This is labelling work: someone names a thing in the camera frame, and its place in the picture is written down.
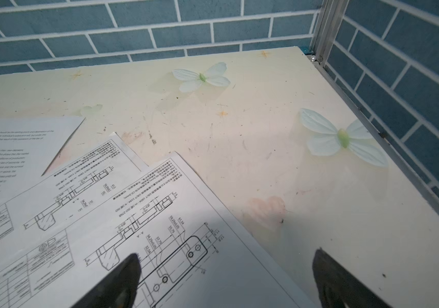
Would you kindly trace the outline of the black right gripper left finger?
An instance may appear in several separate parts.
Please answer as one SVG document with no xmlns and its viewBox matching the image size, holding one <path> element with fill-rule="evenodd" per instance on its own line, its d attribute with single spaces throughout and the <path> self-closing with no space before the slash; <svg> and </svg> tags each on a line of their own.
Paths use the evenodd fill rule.
<svg viewBox="0 0 439 308">
<path fill-rule="evenodd" d="M 130 254 L 73 307 L 133 307 L 141 277 L 137 254 Z"/>
</svg>

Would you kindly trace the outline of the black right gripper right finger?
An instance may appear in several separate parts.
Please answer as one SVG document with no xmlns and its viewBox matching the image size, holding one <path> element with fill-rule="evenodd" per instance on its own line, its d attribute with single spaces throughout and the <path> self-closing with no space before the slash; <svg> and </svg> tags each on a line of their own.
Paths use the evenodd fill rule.
<svg viewBox="0 0 439 308">
<path fill-rule="evenodd" d="M 312 268 L 323 308 L 389 306 L 322 249 L 316 250 Z"/>
</svg>

